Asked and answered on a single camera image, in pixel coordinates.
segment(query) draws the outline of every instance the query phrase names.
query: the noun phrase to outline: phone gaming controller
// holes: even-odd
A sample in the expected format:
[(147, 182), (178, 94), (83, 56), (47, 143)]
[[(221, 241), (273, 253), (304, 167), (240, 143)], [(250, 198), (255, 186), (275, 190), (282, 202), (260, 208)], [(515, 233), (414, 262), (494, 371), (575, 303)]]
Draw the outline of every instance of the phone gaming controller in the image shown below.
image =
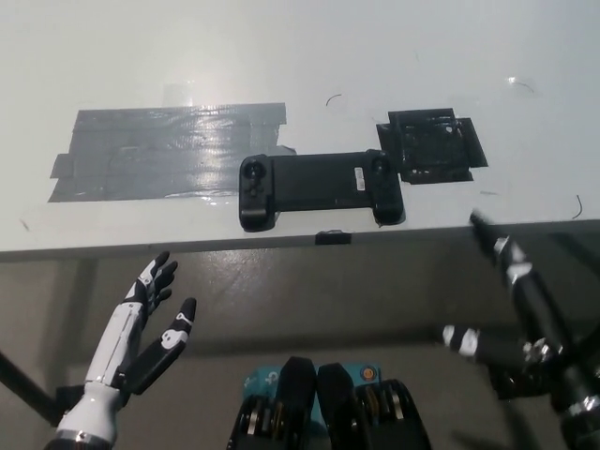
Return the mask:
[(247, 157), (240, 167), (239, 217), (247, 232), (270, 230), (276, 213), (373, 210), (379, 225), (403, 218), (398, 172), (382, 151)]

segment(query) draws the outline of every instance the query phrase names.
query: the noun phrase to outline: teal component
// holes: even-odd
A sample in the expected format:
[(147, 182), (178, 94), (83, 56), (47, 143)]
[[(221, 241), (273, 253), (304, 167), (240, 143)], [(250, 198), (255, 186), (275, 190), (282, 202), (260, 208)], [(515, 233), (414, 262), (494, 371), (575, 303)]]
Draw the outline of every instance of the teal component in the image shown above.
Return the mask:
[[(347, 363), (342, 364), (346, 371), (352, 377), (354, 386), (362, 384), (379, 383), (382, 380), (382, 370), (376, 364), (372, 363)], [(261, 366), (254, 370), (244, 380), (244, 398), (249, 396), (267, 396), (274, 398), (278, 390), (279, 372), (281, 366)], [(319, 399), (315, 395), (315, 403), (310, 414), (311, 428), (314, 434), (327, 434), (327, 429)]]

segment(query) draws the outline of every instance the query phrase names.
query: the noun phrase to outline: white robotic hand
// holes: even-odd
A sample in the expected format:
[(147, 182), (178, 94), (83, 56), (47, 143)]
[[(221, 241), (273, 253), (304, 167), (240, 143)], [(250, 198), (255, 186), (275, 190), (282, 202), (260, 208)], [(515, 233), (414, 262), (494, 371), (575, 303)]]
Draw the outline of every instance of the white robotic hand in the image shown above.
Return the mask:
[(164, 252), (151, 261), (112, 313), (87, 371), (83, 396), (65, 414), (46, 450), (113, 448), (116, 413), (130, 394), (142, 394), (186, 347), (196, 313), (194, 298), (184, 302), (170, 327), (138, 355), (148, 317), (171, 296), (167, 288), (177, 262), (167, 264), (168, 259)]

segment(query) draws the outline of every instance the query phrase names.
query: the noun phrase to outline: white table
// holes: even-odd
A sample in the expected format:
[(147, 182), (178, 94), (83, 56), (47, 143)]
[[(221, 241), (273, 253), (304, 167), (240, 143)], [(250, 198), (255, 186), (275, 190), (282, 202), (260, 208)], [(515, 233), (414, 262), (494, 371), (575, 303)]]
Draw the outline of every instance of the white table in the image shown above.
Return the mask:
[[(408, 0), (5, 2), (0, 26), (0, 258), (313, 244), (600, 219), (600, 3)], [(285, 102), (299, 154), (380, 148), (388, 111), (452, 107), (489, 164), (471, 183), (402, 184), (406, 220), (369, 209), (284, 213), (246, 233), (237, 198), (47, 203), (78, 110)], [(325, 101), (334, 94), (328, 107)], [(579, 196), (583, 210), (579, 212)]]

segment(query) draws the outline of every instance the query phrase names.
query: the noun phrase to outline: robotic arm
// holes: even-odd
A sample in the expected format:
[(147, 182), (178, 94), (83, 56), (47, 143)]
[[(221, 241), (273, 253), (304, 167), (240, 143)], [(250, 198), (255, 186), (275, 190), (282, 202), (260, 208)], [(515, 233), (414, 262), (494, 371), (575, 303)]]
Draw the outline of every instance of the robotic arm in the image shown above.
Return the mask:
[(541, 275), (515, 240), (476, 213), (472, 229), (484, 254), (501, 272), (524, 331), (521, 343), (481, 330), (447, 325), (444, 344), (488, 366), (500, 399), (549, 394), (572, 450), (600, 449), (600, 382), (588, 359), (597, 351), (600, 327), (577, 342)]
[(171, 296), (177, 262), (164, 252), (135, 280), (112, 313), (85, 376), (79, 402), (60, 421), (45, 450), (111, 449), (116, 441), (116, 414), (131, 394), (141, 395), (186, 347), (196, 312), (187, 299), (169, 328), (138, 355), (142, 331), (161, 302)]

